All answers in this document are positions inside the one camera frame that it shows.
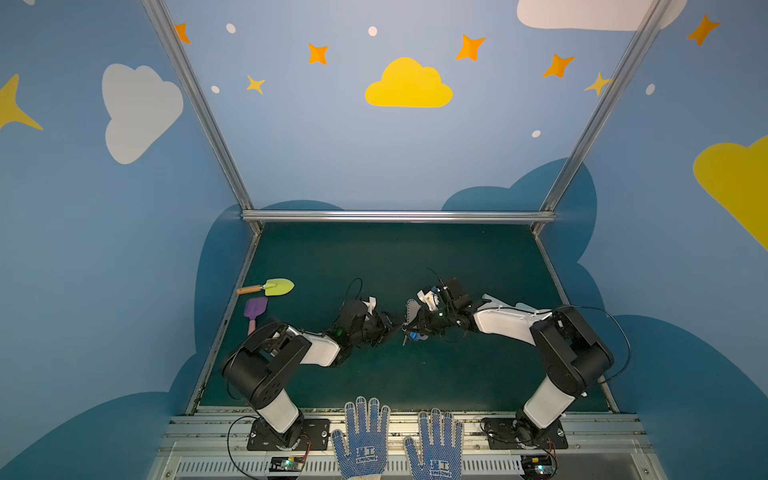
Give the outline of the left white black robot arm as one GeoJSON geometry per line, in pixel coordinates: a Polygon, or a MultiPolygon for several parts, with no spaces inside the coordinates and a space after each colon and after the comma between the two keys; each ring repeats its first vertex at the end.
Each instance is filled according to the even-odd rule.
{"type": "Polygon", "coordinates": [[[306,332],[272,318],[258,326],[223,361],[226,385],[256,413],[256,447],[290,449],[300,443],[303,414],[286,387],[302,365],[337,367],[353,350],[377,347],[401,326],[377,308],[374,297],[342,304],[337,318],[321,333],[306,332]]]}

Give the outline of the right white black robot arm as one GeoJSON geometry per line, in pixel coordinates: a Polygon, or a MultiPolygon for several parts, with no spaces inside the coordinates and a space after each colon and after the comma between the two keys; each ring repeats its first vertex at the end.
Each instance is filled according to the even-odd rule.
{"type": "Polygon", "coordinates": [[[613,353],[573,305],[536,309],[508,304],[489,294],[474,300],[453,279],[406,302],[402,330],[411,341],[440,336],[456,327],[518,340],[536,348],[545,377],[500,433],[490,442],[504,448],[544,448],[555,441],[560,418],[615,364],[613,353]]]}

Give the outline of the purple toy spatula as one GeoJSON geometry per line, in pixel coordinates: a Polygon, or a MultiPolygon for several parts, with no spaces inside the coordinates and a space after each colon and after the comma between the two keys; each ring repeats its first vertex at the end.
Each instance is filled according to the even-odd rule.
{"type": "Polygon", "coordinates": [[[244,316],[248,319],[248,331],[247,335],[250,336],[256,330],[257,318],[262,315],[268,306],[267,297],[255,297],[250,298],[244,308],[244,316]]]}

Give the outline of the left blue dotted work glove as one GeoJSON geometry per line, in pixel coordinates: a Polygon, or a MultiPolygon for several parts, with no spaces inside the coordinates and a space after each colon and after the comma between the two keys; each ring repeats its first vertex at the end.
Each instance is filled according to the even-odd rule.
{"type": "Polygon", "coordinates": [[[345,431],[331,433],[343,479],[380,479],[388,460],[390,408],[378,398],[359,396],[344,408],[345,431]]]}

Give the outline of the blue dotted work glove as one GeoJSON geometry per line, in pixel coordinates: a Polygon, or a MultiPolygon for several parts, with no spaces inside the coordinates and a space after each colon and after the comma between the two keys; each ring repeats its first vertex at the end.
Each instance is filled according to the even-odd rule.
{"type": "Polygon", "coordinates": [[[418,415],[419,445],[404,439],[412,478],[415,480],[459,480],[462,475],[463,424],[454,416],[433,408],[418,415]]]}
{"type": "Polygon", "coordinates": [[[345,431],[331,433],[343,479],[380,479],[388,460],[390,408],[378,398],[359,396],[344,408],[345,431]]]}

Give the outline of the right blue dotted work glove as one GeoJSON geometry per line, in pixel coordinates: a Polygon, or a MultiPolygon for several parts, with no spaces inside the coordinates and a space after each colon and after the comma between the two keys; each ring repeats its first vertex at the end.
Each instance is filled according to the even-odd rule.
{"type": "Polygon", "coordinates": [[[415,480],[459,480],[462,475],[463,424],[454,416],[433,408],[418,415],[419,445],[404,439],[412,478],[415,480]]]}

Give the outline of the left green circuit board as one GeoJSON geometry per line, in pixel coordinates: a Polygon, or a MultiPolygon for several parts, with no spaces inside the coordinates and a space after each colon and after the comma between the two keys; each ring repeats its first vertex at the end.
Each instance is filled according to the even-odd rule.
{"type": "Polygon", "coordinates": [[[268,472],[270,474],[300,474],[303,472],[304,465],[305,462],[299,457],[272,457],[268,472]]]}

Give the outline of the green circuit board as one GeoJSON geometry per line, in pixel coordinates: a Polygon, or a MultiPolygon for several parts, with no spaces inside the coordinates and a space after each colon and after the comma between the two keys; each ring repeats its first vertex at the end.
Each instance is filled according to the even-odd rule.
{"type": "Polygon", "coordinates": [[[522,456],[521,466],[527,476],[548,477],[556,472],[554,460],[548,456],[522,456]]]}
{"type": "Polygon", "coordinates": [[[300,474],[303,472],[304,465],[305,462],[299,457],[272,457],[268,472],[270,474],[300,474]]]}

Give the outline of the right green circuit board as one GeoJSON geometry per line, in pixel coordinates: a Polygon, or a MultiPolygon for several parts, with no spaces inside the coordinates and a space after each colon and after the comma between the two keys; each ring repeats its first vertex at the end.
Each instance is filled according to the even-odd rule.
{"type": "Polygon", "coordinates": [[[556,472],[554,460],[548,456],[522,456],[521,466],[527,476],[548,477],[556,472]]]}

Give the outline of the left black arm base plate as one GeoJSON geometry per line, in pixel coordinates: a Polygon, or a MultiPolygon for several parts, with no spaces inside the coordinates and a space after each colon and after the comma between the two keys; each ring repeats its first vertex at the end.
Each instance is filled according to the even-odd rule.
{"type": "Polygon", "coordinates": [[[283,433],[258,418],[252,424],[247,442],[248,451],[326,451],[330,440],[331,422],[325,418],[299,417],[283,433]]]}

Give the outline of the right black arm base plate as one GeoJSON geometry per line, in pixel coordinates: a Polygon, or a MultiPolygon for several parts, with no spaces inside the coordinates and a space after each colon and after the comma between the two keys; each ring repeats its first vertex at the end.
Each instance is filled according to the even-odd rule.
{"type": "Polygon", "coordinates": [[[568,448],[560,420],[555,420],[547,428],[539,428],[522,418],[485,417],[480,422],[480,428],[492,450],[568,448]]]}

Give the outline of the horizontal aluminium frame bar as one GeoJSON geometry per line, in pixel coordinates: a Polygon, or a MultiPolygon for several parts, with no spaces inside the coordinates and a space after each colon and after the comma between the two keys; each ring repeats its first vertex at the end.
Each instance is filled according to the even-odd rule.
{"type": "Polygon", "coordinates": [[[250,222],[360,222],[360,223],[456,223],[456,224],[533,224],[551,223],[553,212],[449,212],[449,211],[319,211],[319,210],[243,210],[250,222]]]}

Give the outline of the right aluminium frame post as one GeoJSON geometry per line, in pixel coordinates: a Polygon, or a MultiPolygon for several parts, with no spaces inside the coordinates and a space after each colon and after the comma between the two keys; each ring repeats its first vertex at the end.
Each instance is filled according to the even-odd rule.
{"type": "Polygon", "coordinates": [[[558,204],[606,125],[622,94],[631,82],[634,73],[642,63],[658,33],[662,30],[663,19],[671,5],[671,0],[655,0],[650,3],[645,16],[639,23],[635,34],[613,72],[613,77],[607,85],[607,90],[600,95],[598,103],[578,138],[574,149],[567,157],[540,207],[539,213],[542,219],[534,222],[531,226],[531,232],[536,238],[539,237],[546,223],[554,221],[555,210],[558,204]]]}

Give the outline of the aluminium frame post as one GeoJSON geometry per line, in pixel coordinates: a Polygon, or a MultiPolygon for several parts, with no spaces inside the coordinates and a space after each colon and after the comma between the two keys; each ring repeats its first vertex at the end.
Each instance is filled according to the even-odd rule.
{"type": "Polygon", "coordinates": [[[183,42],[179,39],[165,2],[160,0],[142,0],[141,3],[179,77],[224,176],[238,201],[241,214],[252,210],[253,203],[245,182],[215,120],[210,105],[205,98],[203,89],[185,51],[183,42]]]}
{"type": "Polygon", "coordinates": [[[622,94],[631,82],[634,73],[642,63],[658,33],[662,30],[663,19],[671,5],[671,0],[655,0],[650,3],[645,16],[639,23],[635,34],[613,72],[613,77],[607,85],[607,90],[600,95],[598,103],[578,138],[574,149],[567,157],[540,207],[539,213],[542,219],[534,222],[531,226],[531,232],[536,238],[539,237],[546,223],[554,221],[555,210],[558,204],[606,125],[622,94]]]}

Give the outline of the left aluminium frame post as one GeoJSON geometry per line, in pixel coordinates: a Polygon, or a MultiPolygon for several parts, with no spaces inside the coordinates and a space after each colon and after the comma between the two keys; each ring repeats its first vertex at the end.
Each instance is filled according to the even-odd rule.
{"type": "Polygon", "coordinates": [[[185,51],[183,42],[179,39],[165,2],[160,0],[142,0],[141,3],[179,77],[224,176],[238,201],[241,214],[252,210],[253,203],[245,182],[215,120],[210,105],[205,98],[203,89],[185,51]]]}

